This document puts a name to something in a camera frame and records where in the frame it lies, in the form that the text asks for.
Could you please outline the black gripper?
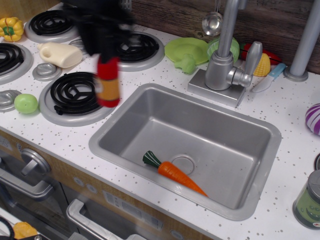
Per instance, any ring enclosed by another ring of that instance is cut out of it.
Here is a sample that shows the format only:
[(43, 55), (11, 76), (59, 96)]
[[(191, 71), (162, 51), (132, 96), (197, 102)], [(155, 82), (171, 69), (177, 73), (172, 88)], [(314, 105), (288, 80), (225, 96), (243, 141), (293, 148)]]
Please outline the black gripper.
[(117, 55), (115, 48), (121, 38), (121, 26), (132, 26), (135, 22), (120, 0), (63, 0), (62, 3), (63, 12), (77, 28), (89, 55), (100, 53), (103, 64)]

